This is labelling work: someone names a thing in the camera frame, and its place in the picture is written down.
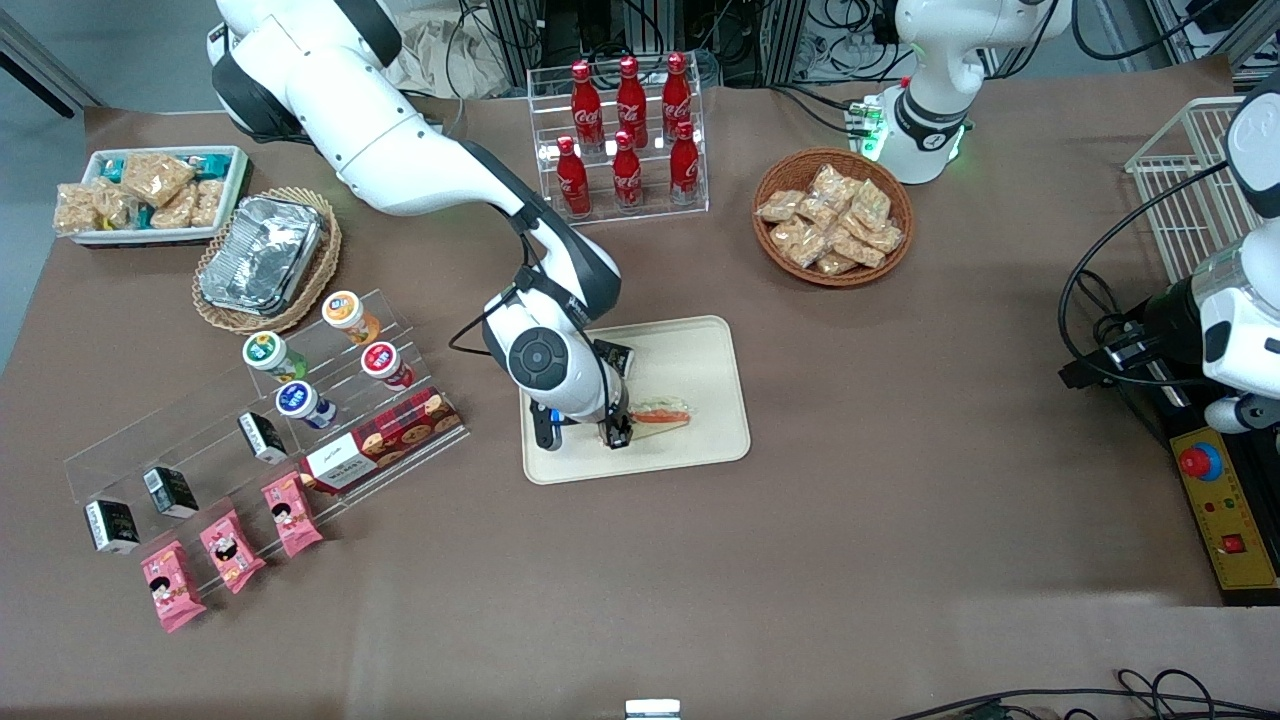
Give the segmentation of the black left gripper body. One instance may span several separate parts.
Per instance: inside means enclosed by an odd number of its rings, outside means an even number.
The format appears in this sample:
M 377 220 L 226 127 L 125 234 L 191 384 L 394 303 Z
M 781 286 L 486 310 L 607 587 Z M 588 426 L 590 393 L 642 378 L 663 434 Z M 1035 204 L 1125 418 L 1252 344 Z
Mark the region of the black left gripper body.
M 1203 345 L 1190 282 L 1170 284 L 1130 311 L 1103 323 L 1119 336 L 1059 370 L 1069 389 L 1092 386 L 1181 388 L 1201 386 Z

